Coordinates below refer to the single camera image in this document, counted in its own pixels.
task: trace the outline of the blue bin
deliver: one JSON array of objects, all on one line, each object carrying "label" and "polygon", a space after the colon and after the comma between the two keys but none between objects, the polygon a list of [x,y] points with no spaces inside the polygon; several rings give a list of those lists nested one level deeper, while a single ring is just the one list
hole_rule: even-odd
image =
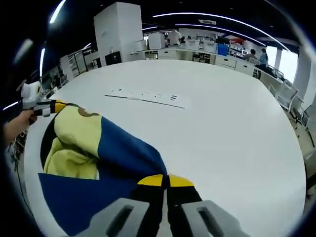
[{"label": "blue bin", "polygon": [[227,45],[219,43],[217,45],[217,54],[222,56],[227,56],[228,47]]}]

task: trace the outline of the computer monitor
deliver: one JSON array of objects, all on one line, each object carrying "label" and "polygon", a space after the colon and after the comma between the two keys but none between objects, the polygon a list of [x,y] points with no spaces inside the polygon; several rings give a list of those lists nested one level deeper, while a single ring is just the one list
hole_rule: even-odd
[{"label": "computer monitor", "polygon": [[116,64],[116,63],[121,63],[122,60],[120,58],[120,52],[114,52],[110,53],[109,55],[105,56],[105,62],[107,63],[107,66]]}]

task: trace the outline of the person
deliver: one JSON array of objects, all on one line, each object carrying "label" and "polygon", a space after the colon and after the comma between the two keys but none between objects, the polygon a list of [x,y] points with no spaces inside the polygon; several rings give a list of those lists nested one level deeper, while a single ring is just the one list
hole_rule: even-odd
[{"label": "person", "polygon": [[185,37],[184,36],[182,36],[182,38],[181,38],[181,43],[185,43],[186,41],[185,41]]},{"label": "person", "polygon": [[176,30],[172,30],[168,35],[168,39],[170,46],[180,45],[181,34]]},{"label": "person", "polygon": [[246,61],[249,61],[251,58],[257,59],[257,57],[256,57],[256,51],[255,51],[254,49],[252,49],[252,50],[250,51],[250,53],[247,54],[247,55],[245,55],[242,59],[243,59],[243,60],[246,60]]},{"label": "person", "polygon": [[35,122],[34,110],[24,110],[13,120],[3,127],[4,146],[7,147],[20,133],[24,132],[30,126],[30,120]]},{"label": "person", "polygon": [[266,52],[266,50],[264,48],[261,51],[262,51],[262,55],[259,58],[259,61],[260,61],[259,66],[262,66],[262,67],[266,68],[268,66],[269,58],[268,58],[267,52]]}]

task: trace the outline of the led strip light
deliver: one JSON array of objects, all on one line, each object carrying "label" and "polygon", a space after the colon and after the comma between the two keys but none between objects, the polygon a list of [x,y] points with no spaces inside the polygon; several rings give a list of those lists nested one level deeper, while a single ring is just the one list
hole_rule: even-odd
[{"label": "led strip light", "polygon": [[219,28],[219,27],[215,27],[215,26],[205,26],[205,25],[194,25],[194,24],[175,24],[176,26],[199,26],[199,27],[209,27],[209,28],[214,28],[214,29],[218,29],[218,30],[222,30],[222,31],[228,31],[228,32],[231,32],[231,33],[234,33],[234,34],[237,34],[237,35],[241,35],[243,37],[246,37],[248,39],[251,39],[253,41],[256,41],[257,43],[263,45],[264,47],[266,46],[264,43],[261,43],[260,41],[256,40],[256,39],[253,39],[249,36],[245,36],[241,33],[238,33],[238,32],[235,32],[235,31],[231,31],[231,30],[227,30],[227,29],[224,29],[224,28]]},{"label": "led strip light", "polygon": [[160,14],[160,15],[155,15],[153,17],[162,17],[162,16],[171,16],[171,15],[203,15],[203,16],[213,16],[213,17],[218,17],[218,18],[223,18],[223,19],[226,19],[226,20],[230,20],[230,21],[235,21],[235,22],[238,22],[238,23],[241,23],[243,25],[246,25],[246,26],[249,26],[263,34],[265,34],[266,36],[270,37],[271,39],[273,39],[275,42],[279,43],[280,45],[282,45],[282,47],[284,47],[287,51],[290,51],[283,43],[281,43],[280,41],[278,41],[276,38],[272,37],[271,35],[269,35],[268,33],[252,26],[252,25],[249,25],[245,22],[242,22],[242,21],[239,21],[239,20],[236,20],[236,19],[233,19],[233,18],[230,18],[230,17],[227,17],[227,16],[220,16],[220,15],[214,15],[214,14],[208,14],[208,13],[198,13],[198,12],[175,12],[175,13],[166,13],[166,14]]},{"label": "led strip light", "polygon": [[14,105],[18,104],[18,103],[19,103],[18,101],[17,101],[17,102],[14,102],[13,104],[11,104],[11,105],[9,105],[9,106],[5,107],[3,110],[6,110],[6,109],[8,109],[8,108],[10,108],[10,107],[12,107],[12,106],[14,106]]},{"label": "led strip light", "polygon": [[153,27],[148,27],[148,28],[144,28],[143,31],[145,30],[150,30],[150,29],[154,29],[154,28],[157,28],[157,26],[153,26]]},{"label": "led strip light", "polygon": [[58,13],[60,12],[60,10],[61,10],[61,8],[63,7],[63,5],[65,4],[65,1],[66,1],[66,0],[62,0],[62,1],[58,4],[58,6],[56,7],[56,10],[54,11],[54,13],[53,13],[53,15],[52,15],[52,17],[51,17],[51,19],[50,19],[50,21],[49,21],[50,24],[53,24],[53,23],[55,22]]},{"label": "led strip light", "polygon": [[40,53],[40,62],[39,62],[39,77],[41,78],[43,73],[43,61],[44,61],[44,55],[45,55],[45,48],[41,50]]},{"label": "led strip light", "polygon": [[91,43],[87,44],[83,49],[88,48],[91,45]]}]

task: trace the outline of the white table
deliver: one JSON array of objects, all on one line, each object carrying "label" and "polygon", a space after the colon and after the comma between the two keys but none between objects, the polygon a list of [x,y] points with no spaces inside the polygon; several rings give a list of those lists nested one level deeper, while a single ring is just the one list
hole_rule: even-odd
[{"label": "white table", "polygon": [[[111,88],[181,94],[185,109],[104,96]],[[154,146],[169,173],[191,180],[202,199],[235,216],[251,236],[283,236],[300,219],[305,170],[284,111],[263,86],[233,70],[188,61],[134,61],[84,73],[53,98],[98,112]],[[26,189],[39,227],[64,232],[45,203],[38,173],[40,143],[51,121],[31,126]]]},{"label": "white table", "polygon": [[[240,58],[237,57],[233,57],[233,56],[223,56],[223,55],[219,55],[215,52],[208,52],[205,51],[203,49],[199,49],[199,50],[192,50],[192,49],[186,49],[185,47],[169,47],[169,48],[162,48],[162,49],[149,49],[149,50],[143,50],[143,51],[138,51],[138,52],[132,52],[131,55],[133,54],[139,54],[139,53],[146,53],[146,52],[157,52],[158,55],[159,53],[161,53],[162,55],[164,55],[165,52],[183,52],[183,53],[203,53],[203,54],[209,54],[210,55],[210,64],[216,64],[216,59],[219,58],[223,58],[223,59],[228,59],[229,61],[235,61],[236,62],[236,67],[227,67],[225,65],[221,65],[220,63],[218,64],[218,66],[220,67],[224,67],[224,68],[230,68],[232,70],[236,70],[239,72],[244,72],[250,76],[253,75],[253,71],[251,71],[251,69],[253,70],[258,70],[261,72],[262,76],[260,78],[261,82],[268,88],[269,85],[272,85],[275,89],[277,89],[279,87],[280,84],[283,83],[283,81],[279,78],[274,78],[271,75],[269,75],[268,73],[262,71],[261,69],[255,68],[254,64],[249,63],[245,60],[242,60]],[[189,57],[190,59],[186,58],[185,56],[180,56],[178,55],[177,57],[174,57],[172,59],[179,59],[179,60],[188,60],[188,61],[192,61],[192,56]],[[248,66],[249,70],[244,70],[244,66]]]}]

